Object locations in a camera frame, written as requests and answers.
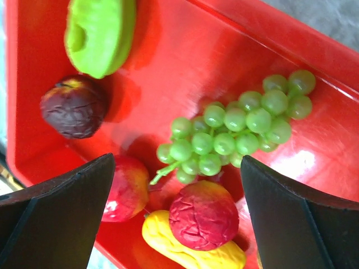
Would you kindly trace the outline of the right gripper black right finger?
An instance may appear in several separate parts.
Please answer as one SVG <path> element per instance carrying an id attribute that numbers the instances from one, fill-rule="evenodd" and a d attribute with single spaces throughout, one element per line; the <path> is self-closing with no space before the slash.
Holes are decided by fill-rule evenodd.
<path id="1" fill-rule="evenodd" d="M 264 268 L 358 268 L 358 202 L 245 156 L 241 180 Z"/>

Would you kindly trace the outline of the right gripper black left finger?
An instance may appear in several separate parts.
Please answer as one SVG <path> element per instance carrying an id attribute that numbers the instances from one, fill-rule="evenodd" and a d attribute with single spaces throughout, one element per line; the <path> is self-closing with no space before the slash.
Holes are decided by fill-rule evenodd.
<path id="1" fill-rule="evenodd" d="M 112 153 L 1 196 L 1 268 L 87 268 L 114 177 Z"/>

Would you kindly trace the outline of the red apple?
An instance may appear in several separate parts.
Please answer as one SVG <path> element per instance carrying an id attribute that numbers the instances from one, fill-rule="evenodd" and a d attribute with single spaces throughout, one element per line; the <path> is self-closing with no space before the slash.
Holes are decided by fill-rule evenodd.
<path id="1" fill-rule="evenodd" d="M 149 201 L 149 173 L 134 157 L 116 155 L 115 171 L 102 222 L 124 222 L 142 211 Z"/>

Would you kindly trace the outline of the pink red peach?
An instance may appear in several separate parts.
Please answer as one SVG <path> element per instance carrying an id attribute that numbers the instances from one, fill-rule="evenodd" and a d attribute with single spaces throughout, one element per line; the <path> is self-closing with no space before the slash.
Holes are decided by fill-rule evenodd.
<path id="1" fill-rule="evenodd" d="M 239 217 L 231 194 L 219 184 L 202 180 L 185 186 L 175 196 L 169 225 L 184 246 L 210 251 L 236 236 Z"/>

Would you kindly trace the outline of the green grape bunch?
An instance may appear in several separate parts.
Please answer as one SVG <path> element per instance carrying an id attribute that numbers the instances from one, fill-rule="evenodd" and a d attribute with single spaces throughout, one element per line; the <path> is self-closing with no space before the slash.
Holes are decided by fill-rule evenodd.
<path id="1" fill-rule="evenodd" d="M 166 166 L 157 171 L 150 185 L 175 172 L 183 184 L 197 176 L 212 177 L 222 167 L 241 166 L 245 155 L 272 152 L 292 135 L 292 120 L 303 120 L 312 112 L 309 94 L 315 75 L 305 69 L 289 77 L 274 74 L 262 81 L 263 92 L 245 91 L 228 105 L 208 104 L 202 114 L 171 123 L 171 142 L 157 148 L 158 160 Z"/>

